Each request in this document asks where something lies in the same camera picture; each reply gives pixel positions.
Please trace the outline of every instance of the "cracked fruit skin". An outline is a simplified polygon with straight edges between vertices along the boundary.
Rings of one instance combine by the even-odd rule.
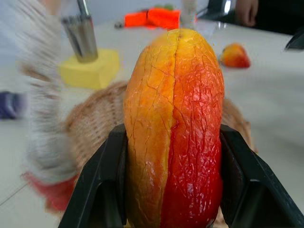
[[[222,197],[224,79],[206,40],[171,30],[140,54],[124,100],[126,210],[135,228],[204,228]]]
[[[226,46],[220,56],[220,61],[225,66],[233,68],[248,68],[251,65],[245,49],[238,43]]]

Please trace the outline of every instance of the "purple object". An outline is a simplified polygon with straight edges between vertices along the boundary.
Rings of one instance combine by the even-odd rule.
[[[25,110],[22,94],[0,92],[0,119],[18,119]]]

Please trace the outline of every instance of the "metal cup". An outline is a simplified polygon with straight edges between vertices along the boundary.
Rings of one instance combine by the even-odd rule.
[[[67,36],[70,40],[77,60],[90,63],[98,58],[92,17],[79,15],[62,19]]]

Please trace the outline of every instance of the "table surface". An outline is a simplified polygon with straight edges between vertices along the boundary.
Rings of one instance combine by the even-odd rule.
[[[216,54],[219,55],[225,45],[239,42],[245,46],[252,61],[252,66],[246,70],[223,68],[226,97],[251,122],[252,136],[259,155],[304,212],[304,52],[284,52],[291,38],[288,35],[233,25],[221,26],[209,36],[211,28],[216,24],[198,22],[199,31],[208,37]],[[130,78],[142,49],[161,33],[161,29],[115,30],[114,22],[95,28],[98,47],[116,49],[120,53],[122,69],[114,81]],[[61,59],[72,54],[68,40],[62,40]],[[24,91],[15,63],[2,66],[1,90]],[[62,119],[91,93],[89,89],[64,88]],[[25,121],[0,122],[0,138],[1,205],[25,184],[20,178],[27,141]]]

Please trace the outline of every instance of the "yellow sponge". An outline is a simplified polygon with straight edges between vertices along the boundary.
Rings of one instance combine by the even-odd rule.
[[[63,81],[69,86],[103,89],[119,71],[119,55],[115,50],[99,49],[98,59],[92,63],[79,63],[72,56],[60,65]]]

